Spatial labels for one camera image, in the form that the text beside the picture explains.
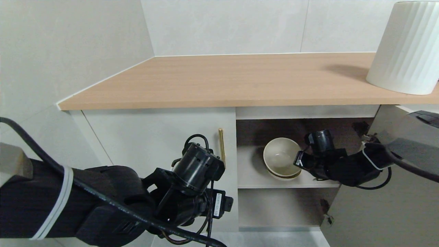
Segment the white cable tie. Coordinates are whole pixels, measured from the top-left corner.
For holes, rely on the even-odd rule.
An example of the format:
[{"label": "white cable tie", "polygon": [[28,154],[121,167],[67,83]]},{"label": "white cable tie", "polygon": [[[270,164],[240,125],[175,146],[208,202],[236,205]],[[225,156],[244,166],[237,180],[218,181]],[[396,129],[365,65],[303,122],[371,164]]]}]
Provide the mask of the white cable tie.
[{"label": "white cable tie", "polygon": [[367,154],[364,152],[365,149],[362,150],[364,157],[377,169],[377,170],[384,170],[385,168],[378,168],[375,163],[367,156]]},{"label": "white cable tie", "polygon": [[65,205],[67,204],[68,198],[70,197],[70,192],[72,190],[73,184],[73,170],[71,167],[64,167],[64,178],[62,181],[61,191],[58,195],[58,199],[47,216],[44,223],[40,226],[40,229],[35,233],[35,235],[30,238],[30,240],[42,240],[52,229],[56,220],[58,219],[61,212],[64,210]]}]

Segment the floor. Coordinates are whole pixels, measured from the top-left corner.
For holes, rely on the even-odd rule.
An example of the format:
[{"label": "floor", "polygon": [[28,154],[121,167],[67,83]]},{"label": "floor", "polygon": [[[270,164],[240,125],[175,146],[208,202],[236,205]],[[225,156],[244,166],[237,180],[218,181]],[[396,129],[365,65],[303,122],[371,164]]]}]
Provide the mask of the floor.
[{"label": "floor", "polygon": [[[330,247],[320,231],[311,232],[216,232],[213,238],[228,247]],[[165,239],[154,238],[151,247],[174,247]],[[201,247],[189,243],[185,247]]]}]

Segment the label sticker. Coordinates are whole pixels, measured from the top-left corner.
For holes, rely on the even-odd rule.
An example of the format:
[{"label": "label sticker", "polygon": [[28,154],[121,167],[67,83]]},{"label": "label sticker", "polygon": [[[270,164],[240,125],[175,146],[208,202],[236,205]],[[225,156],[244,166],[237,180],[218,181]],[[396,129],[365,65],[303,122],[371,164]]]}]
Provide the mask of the label sticker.
[{"label": "label sticker", "polygon": [[222,198],[223,198],[223,195],[221,193],[216,194],[215,210],[213,211],[213,216],[216,216],[216,217],[220,216],[220,208],[221,208]]}]

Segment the gold cabinet handle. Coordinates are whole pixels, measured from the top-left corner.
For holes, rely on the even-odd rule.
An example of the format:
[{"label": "gold cabinet handle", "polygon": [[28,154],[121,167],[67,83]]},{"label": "gold cabinet handle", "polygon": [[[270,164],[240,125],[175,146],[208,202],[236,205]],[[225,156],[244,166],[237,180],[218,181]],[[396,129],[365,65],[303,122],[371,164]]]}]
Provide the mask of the gold cabinet handle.
[{"label": "gold cabinet handle", "polygon": [[218,129],[218,135],[219,135],[219,148],[221,151],[221,159],[224,162],[224,167],[226,166],[226,153],[224,152],[224,134],[223,134],[223,129],[219,128]]}]

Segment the robotic arm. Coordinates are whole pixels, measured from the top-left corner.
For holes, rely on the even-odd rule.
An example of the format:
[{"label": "robotic arm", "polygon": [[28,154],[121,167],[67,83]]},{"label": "robotic arm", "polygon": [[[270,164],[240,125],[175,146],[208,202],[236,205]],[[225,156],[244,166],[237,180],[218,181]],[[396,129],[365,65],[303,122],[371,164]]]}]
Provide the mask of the robotic arm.
[{"label": "robotic arm", "polygon": [[[233,198],[213,188],[225,166],[204,136],[188,138],[173,171],[157,168],[140,178],[125,166],[63,167],[14,121],[0,117],[0,122],[10,125],[42,160],[1,144],[0,238],[76,237],[90,245],[119,247],[146,230],[173,244],[225,246],[211,239],[210,232],[212,220],[230,212]],[[194,137],[203,138],[205,148],[190,142]],[[152,185],[156,189],[148,192]],[[177,228],[199,216],[205,221],[197,233]],[[206,225],[208,236],[200,235]]]},{"label": "robotic arm", "polygon": [[[319,180],[335,180],[361,189],[385,186],[392,176],[390,166],[393,164],[439,182],[439,114],[418,111],[394,122],[382,133],[363,136],[364,133],[357,132],[368,143],[363,150],[349,156],[345,149],[334,147],[329,130],[307,134],[305,143],[311,147],[312,154],[298,152],[294,164]],[[382,185],[372,188],[360,186],[377,178],[386,168],[389,176]]]}]

